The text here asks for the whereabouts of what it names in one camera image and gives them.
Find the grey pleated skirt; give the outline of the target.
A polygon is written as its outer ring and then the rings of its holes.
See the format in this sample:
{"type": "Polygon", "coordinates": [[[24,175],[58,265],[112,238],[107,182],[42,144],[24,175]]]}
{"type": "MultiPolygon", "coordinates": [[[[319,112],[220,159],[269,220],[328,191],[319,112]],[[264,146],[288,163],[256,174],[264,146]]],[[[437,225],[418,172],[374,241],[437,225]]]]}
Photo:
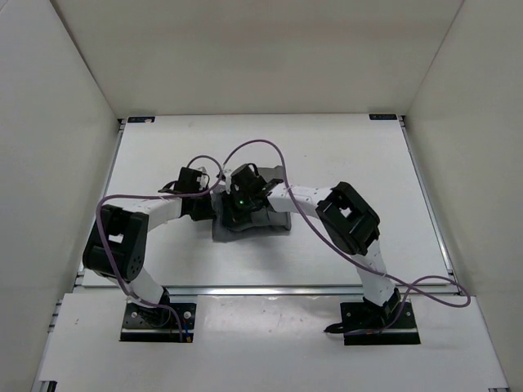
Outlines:
{"type": "MultiPolygon", "coordinates": [[[[283,182],[283,168],[258,167],[260,174],[266,179],[280,178],[283,182]]],[[[240,239],[286,235],[292,228],[292,219],[288,212],[276,212],[274,208],[268,208],[268,221],[266,225],[225,225],[224,224],[224,193],[230,187],[219,185],[212,192],[212,207],[216,217],[212,222],[212,240],[216,243],[229,243],[240,239]]]]}

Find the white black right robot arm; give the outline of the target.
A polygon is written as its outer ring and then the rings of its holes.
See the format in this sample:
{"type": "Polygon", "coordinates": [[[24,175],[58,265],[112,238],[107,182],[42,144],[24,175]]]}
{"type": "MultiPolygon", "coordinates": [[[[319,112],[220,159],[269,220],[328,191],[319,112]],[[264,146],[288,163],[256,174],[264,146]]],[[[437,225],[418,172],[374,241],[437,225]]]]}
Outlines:
{"type": "Polygon", "coordinates": [[[315,218],[329,236],[325,242],[349,258],[362,282],[364,295],[358,306],[364,318],[355,322],[355,330],[382,329],[392,323],[400,294],[382,258],[380,218],[351,185],[343,181],[330,188],[290,185],[285,174],[267,180],[251,163],[226,174],[225,182],[221,200],[226,225],[235,229],[260,225],[260,214],[315,218]]]}

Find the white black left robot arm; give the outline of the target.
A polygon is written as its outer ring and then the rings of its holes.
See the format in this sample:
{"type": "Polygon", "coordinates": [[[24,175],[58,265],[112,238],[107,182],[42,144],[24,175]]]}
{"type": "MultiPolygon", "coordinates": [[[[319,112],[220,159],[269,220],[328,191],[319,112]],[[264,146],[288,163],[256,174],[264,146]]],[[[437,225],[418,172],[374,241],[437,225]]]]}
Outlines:
{"type": "Polygon", "coordinates": [[[178,179],[167,183],[158,198],[137,199],[128,209],[105,204],[83,251],[83,265],[122,287],[136,306],[136,314],[153,328],[180,326],[167,288],[145,270],[147,235],[184,216],[193,221],[215,217],[204,168],[183,167],[178,179]]]}

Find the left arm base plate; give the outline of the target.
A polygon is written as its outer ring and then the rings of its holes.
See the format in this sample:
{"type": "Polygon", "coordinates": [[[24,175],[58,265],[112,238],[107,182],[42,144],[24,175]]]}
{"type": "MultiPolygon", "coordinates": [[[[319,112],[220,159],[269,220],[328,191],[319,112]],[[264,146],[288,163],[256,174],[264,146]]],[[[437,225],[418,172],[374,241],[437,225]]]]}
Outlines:
{"type": "Polygon", "coordinates": [[[123,342],[192,343],[197,304],[171,301],[169,306],[178,315],[179,323],[169,310],[147,308],[129,301],[123,314],[119,340],[123,342]]]}

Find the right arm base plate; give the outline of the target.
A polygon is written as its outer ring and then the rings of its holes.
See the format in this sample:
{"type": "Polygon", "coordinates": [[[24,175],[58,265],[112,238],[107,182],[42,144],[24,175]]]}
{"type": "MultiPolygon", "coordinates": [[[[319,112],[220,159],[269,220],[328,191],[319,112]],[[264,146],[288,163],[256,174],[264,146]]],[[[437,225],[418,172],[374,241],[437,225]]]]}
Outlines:
{"type": "Polygon", "coordinates": [[[350,345],[420,345],[421,338],[412,304],[406,302],[400,312],[383,322],[363,302],[342,302],[341,321],[327,326],[325,333],[342,335],[350,345]]]}

